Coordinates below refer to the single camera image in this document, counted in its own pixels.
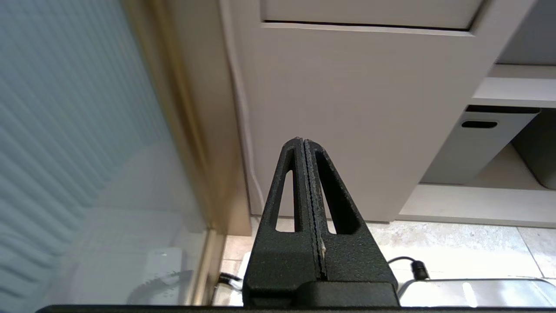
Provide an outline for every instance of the cabinet door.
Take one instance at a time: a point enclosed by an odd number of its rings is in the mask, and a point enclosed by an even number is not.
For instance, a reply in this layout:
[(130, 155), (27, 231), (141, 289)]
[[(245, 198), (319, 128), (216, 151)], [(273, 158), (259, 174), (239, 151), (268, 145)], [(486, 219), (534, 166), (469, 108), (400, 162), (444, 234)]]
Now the cabinet door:
[[(357, 1), (361, 10), (375, 2)], [(403, 1), (378, 2), (397, 6), (388, 14), (408, 9)], [(253, 213), (262, 210), (282, 144), (301, 136), (327, 149), (366, 220), (392, 221), (533, 2), (487, 1), (467, 28), (454, 28), (404, 23), (404, 14), (392, 19), (398, 25), (326, 16), (270, 22), (266, 2), (222, 0), (252, 156)], [(420, 10), (434, 9), (431, 3)], [(290, 188), (285, 216), (292, 215)]]

